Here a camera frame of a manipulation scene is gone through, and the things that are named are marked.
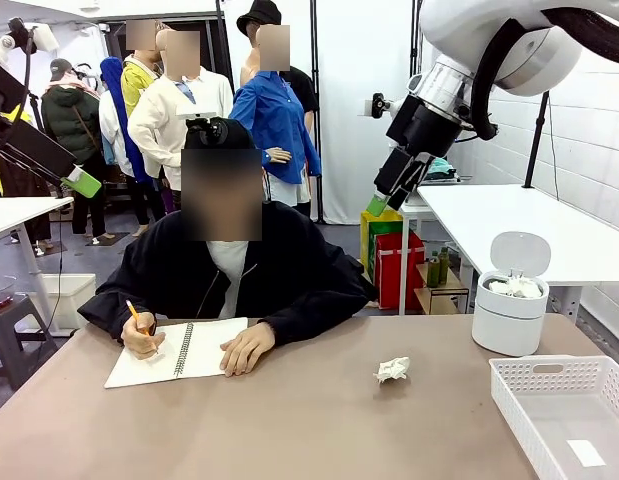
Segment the person's right hand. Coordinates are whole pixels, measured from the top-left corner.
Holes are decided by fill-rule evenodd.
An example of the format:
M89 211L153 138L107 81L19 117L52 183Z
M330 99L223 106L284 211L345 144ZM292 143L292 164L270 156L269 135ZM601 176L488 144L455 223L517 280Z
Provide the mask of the person's right hand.
M156 355L165 340L165 333L156 333L155 327L156 320L150 312L131 316L125 322L121 334L124 346L140 360Z

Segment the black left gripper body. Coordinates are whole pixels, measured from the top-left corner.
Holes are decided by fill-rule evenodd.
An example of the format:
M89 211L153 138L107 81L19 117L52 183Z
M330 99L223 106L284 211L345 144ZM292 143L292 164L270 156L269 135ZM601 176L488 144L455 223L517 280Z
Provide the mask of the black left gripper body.
M0 65L0 113L10 113L26 99L28 90Z

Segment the person's left hand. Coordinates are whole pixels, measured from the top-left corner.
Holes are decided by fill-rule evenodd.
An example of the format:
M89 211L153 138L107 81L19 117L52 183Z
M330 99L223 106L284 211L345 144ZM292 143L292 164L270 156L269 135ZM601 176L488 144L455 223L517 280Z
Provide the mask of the person's left hand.
M220 369L227 377L248 374L254 369L260 357L274 346L273 329L266 322L257 323L221 345L223 358Z

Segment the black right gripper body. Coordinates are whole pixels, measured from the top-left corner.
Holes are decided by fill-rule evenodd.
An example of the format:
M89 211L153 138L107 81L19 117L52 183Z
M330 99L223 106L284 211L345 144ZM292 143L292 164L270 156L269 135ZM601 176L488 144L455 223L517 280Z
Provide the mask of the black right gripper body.
M444 157L461 131L456 120L431 110L420 98L407 95L386 136L411 157L424 153Z

